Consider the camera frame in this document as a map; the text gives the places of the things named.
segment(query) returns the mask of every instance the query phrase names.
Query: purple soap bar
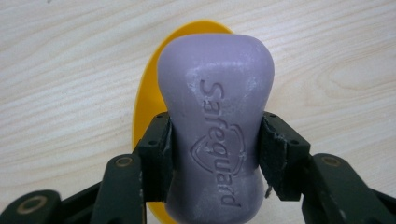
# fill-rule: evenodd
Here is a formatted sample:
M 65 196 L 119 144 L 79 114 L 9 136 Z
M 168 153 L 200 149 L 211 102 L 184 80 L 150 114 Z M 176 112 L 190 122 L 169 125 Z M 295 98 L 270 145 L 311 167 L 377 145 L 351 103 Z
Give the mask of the purple soap bar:
M 263 199 L 255 150 L 274 62 L 245 35 L 186 35 L 166 46 L 158 83 L 176 149 L 165 209 L 178 223 L 246 223 Z

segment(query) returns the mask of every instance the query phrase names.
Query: wooden table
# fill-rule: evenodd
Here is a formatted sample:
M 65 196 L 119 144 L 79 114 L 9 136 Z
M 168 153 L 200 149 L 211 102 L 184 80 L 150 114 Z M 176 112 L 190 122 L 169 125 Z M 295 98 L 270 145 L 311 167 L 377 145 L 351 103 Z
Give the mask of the wooden table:
M 0 211 L 36 189 L 66 198 L 132 149 L 150 54 L 201 18 L 260 39 L 276 78 L 266 110 L 396 197 L 396 2 L 2 1 Z M 273 194 L 250 223 L 302 223 Z M 158 221 L 148 214 L 148 223 Z

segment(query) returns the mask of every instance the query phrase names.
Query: soap bar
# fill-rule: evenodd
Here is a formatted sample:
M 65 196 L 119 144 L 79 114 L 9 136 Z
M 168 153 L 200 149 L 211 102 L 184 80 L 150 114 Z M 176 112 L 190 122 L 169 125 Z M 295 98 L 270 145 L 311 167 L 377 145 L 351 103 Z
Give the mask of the soap bar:
M 176 145 L 165 209 L 177 223 L 246 223 L 263 199 L 255 148 L 274 62 L 246 35 L 186 35 L 163 50 L 158 84 Z

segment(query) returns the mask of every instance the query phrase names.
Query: yellow plate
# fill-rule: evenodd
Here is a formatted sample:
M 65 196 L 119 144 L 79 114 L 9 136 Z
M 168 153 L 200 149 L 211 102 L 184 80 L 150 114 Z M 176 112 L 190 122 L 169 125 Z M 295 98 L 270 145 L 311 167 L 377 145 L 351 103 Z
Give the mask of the yellow plate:
M 192 21 L 179 27 L 172 34 L 166 37 L 152 54 L 145 72 L 143 73 L 136 95 L 132 127 L 133 148 L 136 147 L 139 139 L 143 137 L 143 134 L 149 126 L 152 118 L 161 112 L 167 111 L 157 82 L 157 61 L 163 51 L 163 48 L 173 39 L 180 36 L 207 33 L 231 34 L 232 31 L 215 21 Z M 154 216 L 161 221 L 161 223 L 176 223 L 166 213 L 163 203 L 148 203 L 148 207 Z

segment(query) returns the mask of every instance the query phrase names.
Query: embossed logo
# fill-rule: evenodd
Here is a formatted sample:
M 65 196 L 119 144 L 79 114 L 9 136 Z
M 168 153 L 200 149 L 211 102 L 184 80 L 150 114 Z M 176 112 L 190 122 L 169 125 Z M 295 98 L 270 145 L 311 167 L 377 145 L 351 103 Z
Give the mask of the embossed logo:
M 194 161 L 216 179 L 221 205 L 242 207 L 238 202 L 233 179 L 238 176 L 246 159 L 244 135 L 237 124 L 229 124 L 221 117 L 224 89 L 218 82 L 205 85 L 200 81 L 203 96 L 206 134 L 191 147 Z

